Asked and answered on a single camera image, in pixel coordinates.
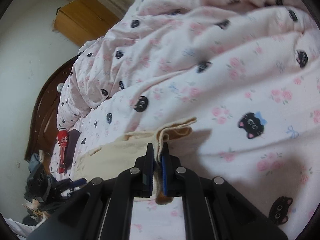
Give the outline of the dark purple folded garment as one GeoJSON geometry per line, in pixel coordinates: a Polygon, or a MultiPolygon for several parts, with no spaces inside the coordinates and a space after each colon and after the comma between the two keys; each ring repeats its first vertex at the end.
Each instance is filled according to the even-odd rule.
{"type": "Polygon", "coordinates": [[[69,168],[72,164],[76,144],[79,140],[80,134],[81,132],[77,129],[73,129],[68,133],[68,142],[65,151],[65,165],[67,168],[69,168]]]}

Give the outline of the beige knit garment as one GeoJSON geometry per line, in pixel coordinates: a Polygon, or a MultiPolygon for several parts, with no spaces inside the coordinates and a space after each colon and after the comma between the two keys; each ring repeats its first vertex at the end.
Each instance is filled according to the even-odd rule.
{"type": "Polygon", "coordinates": [[[147,145],[150,143],[151,149],[154,150],[152,158],[156,163],[155,170],[151,172],[154,185],[152,197],[158,205],[169,204],[174,199],[164,194],[160,168],[164,144],[189,136],[193,132],[191,124],[195,122],[197,118],[193,116],[164,124],[156,131],[126,133],[114,142],[100,145],[78,156],[72,168],[72,178],[85,178],[87,181],[95,177],[104,180],[115,178],[124,170],[133,167],[136,159],[146,154],[147,145]]]}

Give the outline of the pink cat print duvet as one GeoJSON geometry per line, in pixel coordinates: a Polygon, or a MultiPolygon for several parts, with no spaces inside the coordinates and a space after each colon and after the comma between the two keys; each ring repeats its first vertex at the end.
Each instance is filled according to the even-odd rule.
{"type": "Polygon", "coordinates": [[[61,92],[57,127],[70,129],[108,100],[138,97],[190,75],[180,102],[212,101],[265,75],[319,66],[319,29],[302,0],[136,0],[105,36],[79,50],[61,92]]]}

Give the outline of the light wooden wardrobe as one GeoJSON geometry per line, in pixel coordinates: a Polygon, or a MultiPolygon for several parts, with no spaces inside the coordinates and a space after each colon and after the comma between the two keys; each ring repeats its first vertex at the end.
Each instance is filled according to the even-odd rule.
{"type": "Polygon", "coordinates": [[[104,36],[119,18],[97,0],[74,0],[57,9],[54,30],[81,47],[104,36]]]}

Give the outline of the blue grey clothes pile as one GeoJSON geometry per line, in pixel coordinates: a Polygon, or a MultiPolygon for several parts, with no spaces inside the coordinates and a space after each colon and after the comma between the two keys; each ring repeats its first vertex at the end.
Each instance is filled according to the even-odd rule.
{"type": "Polygon", "coordinates": [[[29,164],[28,164],[28,170],[29,172],[33,172],[33,170],[36,168],[37,165],[42,164],[44,162],[44,152],[40,151],[39,153],[33,153],[31,155],[29,164]]]}

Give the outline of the dark wooden headboard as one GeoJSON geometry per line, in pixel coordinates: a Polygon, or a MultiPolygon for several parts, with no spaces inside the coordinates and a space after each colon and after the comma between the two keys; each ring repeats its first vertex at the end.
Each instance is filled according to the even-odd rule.
{"type": "Polygon", "coordinates": [[[76,59],[75,56],[64,63],[43,85],[31,117],[29,141],[24,155],[25,161],[29,161],[32,154],[39,150],[49,154],[53,152],[58,133],[56,115],[60,102],[60,92],[57,87],[65,83],[76,59]]]}

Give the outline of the white charger on headboard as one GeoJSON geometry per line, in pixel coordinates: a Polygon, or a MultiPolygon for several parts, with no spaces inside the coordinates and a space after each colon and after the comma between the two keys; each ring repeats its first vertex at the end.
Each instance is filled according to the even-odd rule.
{"type": "Polygon", "coordinates": [[[57,85],[57,92],[58,92],[58,93],[61,93],[61,92],[62,92],[63,85],[64,85],[64,83],[59,83],[59,84],[57,85]]]}

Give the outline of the red black white jersey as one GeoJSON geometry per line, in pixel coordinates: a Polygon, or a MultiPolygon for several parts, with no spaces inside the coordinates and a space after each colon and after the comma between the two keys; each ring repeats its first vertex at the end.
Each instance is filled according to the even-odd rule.
{"type": "Polygon", "coordinates": [[[66,155],[66,148],[68,146],[68,132],[66,129],[62,129],[59,130],[56,140],[57,140],[57,144],[59,146],[59,157],[60,157],[60,161],[59,161],[59,165],[57,168],[57,172],[58,173],[65,173],[66,171],[66,161],[65,161],[65,155],[66,155]]]}

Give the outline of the pink cat print bedsheet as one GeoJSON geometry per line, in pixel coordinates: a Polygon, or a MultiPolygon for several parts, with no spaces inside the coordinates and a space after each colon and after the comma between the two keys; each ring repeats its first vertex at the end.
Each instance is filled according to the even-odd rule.
{"type": "Polygon", "coordinates": [[[138,111],[113,100],[92,109],[68,129],[81,132],[71,166],[58,173],[54,152],[51,173],[72,178],[78,156],[126,133],[194,116],[193,132],[171,142],[170,152],[201,176],[223,176],[265,214],[277,198],[292,198],[279,226],[295,239],[319,204],[319,66],[215,90],[212,101],[180,102],[193,85],[184,73],[139,96],[138,111]]]}

